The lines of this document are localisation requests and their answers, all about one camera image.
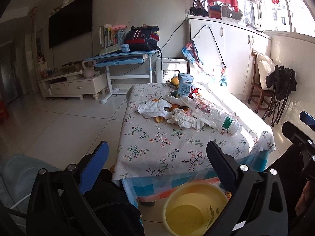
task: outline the desk leg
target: desk leg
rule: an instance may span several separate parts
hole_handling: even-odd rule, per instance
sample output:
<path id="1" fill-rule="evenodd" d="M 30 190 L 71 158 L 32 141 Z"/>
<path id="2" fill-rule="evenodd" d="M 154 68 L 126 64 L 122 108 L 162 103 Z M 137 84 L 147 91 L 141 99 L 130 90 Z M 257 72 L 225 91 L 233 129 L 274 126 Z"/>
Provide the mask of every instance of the desk leg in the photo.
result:
<path id="1" fill-rule="evenodd" d="M 150 83 L 153 83 L 152 81 L 152 56 L 149 56 L 149 62 L 150 62 Z"/>
<path id="2" fill-rule="evenodd" d="M 107 84 L 108 84 L 108 92 L 113 93 L 113 87 L 111 85 L 111 76 L 109 74 L 109 67 L 106 66 L 105 70 L 106 70 L 106 79 L 107 79 Z"/>

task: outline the plastic basin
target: plastic basin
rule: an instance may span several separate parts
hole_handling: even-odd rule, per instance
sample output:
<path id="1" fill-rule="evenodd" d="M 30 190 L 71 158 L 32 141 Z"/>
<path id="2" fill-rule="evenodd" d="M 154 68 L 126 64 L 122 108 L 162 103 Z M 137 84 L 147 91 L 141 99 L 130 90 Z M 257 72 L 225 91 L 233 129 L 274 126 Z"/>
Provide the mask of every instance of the plastic basin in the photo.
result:
<path id="1" fill-rule="evenodd" d="M 166 200 L 162 218 L 173 236 L 202 236 L 218 218 L 228 199 L 216 186 L 187 183 Z"/>

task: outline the pink stuffed toy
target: pink stuffed toy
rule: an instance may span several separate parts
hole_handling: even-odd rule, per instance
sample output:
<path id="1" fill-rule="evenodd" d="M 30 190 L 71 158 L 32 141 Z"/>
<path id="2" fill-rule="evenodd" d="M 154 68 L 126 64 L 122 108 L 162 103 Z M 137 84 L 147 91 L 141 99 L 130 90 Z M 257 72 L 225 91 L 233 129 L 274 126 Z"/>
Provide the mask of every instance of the pink stuffed toy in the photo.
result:
<path id="1" fill-rule="evenodd" d="M 118 30 L 126 30 L 128 27 L 125 25 L 116 25 L 116 26 L 112 26 L 111 30 L 112 31 L 118 31 Z"/>

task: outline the milk carton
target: milk carton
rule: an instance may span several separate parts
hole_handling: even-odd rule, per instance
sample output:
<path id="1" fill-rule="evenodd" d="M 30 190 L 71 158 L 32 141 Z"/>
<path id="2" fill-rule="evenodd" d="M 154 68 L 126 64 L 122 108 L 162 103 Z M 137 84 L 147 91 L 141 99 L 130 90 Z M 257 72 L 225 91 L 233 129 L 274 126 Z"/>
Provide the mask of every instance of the milk carton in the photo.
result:
<path id="1" fill-rule="evenodd" d="M 178 74 L 178 94 L 181 96 L 188 96 L 193 85 L 194 78 L 190 74 Z"/>

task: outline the hand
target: hand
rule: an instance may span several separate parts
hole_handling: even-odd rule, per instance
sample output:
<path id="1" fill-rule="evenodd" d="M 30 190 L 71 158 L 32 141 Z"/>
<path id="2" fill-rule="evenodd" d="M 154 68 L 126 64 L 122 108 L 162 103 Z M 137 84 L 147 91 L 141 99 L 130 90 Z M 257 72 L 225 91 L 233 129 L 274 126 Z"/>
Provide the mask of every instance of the hand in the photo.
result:
<path id="1" fill-rule="evenodd" d="M 315 182 L 307 181 L 303 189 L 302 195 L 299 201 L 297 202 L 297 205 L 295 208 L 297 216 L 301 215 L 307 210 L 310 203 L 313 201 L 314 197 L 315 197 Z"/>

